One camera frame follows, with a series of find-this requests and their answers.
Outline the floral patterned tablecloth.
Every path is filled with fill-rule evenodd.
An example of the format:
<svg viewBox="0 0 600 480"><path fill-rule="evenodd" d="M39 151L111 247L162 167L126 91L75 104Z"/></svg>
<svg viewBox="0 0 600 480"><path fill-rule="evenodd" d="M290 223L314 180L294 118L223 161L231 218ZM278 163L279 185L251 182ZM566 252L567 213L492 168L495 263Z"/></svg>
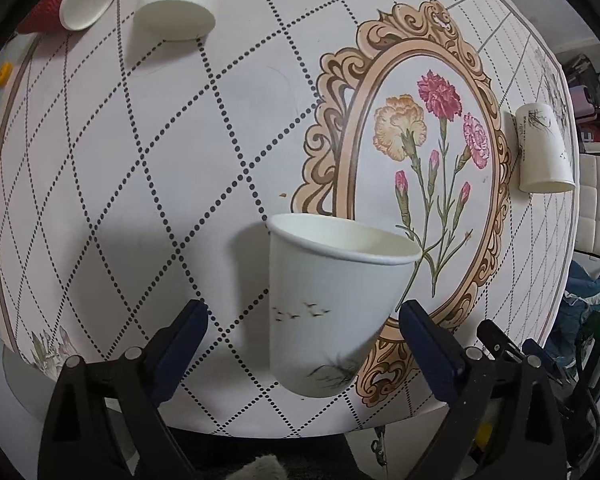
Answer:
<svg viewBox="0 0 600 480"><path fill-rule="evenodd" d="M518 188L516 109L568 88L510 0L225 0L206 39L167 42L112 0L84 32L15 36L0 87L0 337L48 377L114 359L188 300L210 326L175 427L309 437L434 407L396 322L346 388L296 396L268 369L268 218L310 212L413 235L399 280L463 344L490 318L544 341L577 197Z"/></svg>

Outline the white paper cup lying right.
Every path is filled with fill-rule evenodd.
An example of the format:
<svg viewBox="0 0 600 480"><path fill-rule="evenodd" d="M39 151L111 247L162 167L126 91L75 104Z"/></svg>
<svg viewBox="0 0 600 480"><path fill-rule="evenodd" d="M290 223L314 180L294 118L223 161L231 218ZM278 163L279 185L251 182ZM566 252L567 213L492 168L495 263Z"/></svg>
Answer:
<svg viewBox="0 0 600 480"><path fill-rule="evenodd" d="M576 188L562 129L549 105L530 103L519 107L516 133L521 192L554 194L572 192Z"/></svg>

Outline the blue denim ruffled cloth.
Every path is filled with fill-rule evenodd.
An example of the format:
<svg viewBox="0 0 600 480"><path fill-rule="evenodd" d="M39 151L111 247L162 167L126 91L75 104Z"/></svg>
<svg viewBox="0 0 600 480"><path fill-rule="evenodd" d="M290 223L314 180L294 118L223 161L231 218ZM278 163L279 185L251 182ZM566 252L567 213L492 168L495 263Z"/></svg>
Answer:
<svg viewBox="0 0 600 480"><path fill-rule="evenodd" d="M578 333L594 312L600 312L600 273L592 276L572 260L556 320L545 344L545 350L559 367L573 366Z"/></svg>

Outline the white padded chair right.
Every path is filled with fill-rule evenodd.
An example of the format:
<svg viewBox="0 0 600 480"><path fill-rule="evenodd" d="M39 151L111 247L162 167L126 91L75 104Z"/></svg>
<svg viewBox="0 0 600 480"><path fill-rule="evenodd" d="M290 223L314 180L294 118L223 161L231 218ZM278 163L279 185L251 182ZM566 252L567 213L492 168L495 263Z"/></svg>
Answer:
<svg viewBox="0 0 600 480"><path fill-rule="evenodd" d="M600 258L600 156L580 155L580 207L574 249Z"/></svg>

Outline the white paper cup with birds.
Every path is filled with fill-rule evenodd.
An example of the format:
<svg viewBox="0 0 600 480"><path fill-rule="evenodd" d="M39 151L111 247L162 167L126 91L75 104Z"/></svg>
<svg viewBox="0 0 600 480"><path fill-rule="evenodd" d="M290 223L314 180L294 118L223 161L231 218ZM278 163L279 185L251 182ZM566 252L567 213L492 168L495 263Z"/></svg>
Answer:
<svg viewBox="0 0 600 480"><path fill-rule="evenodd" d="M270 231L270 370L309 398L361 370L420 258L406 236L319 214L276 214Z"/></svg>

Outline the red ribbed paper cup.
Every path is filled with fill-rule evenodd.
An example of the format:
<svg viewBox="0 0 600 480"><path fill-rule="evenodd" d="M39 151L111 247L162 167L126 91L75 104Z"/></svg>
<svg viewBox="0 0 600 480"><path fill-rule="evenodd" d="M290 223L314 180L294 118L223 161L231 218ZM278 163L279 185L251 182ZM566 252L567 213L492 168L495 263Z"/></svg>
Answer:
<svg viewBox="0 0 600 480"><path fill-rule="evenodd" d="M16 28L18 34L80 32L94 25L114 0L41 0Z"/></svg>

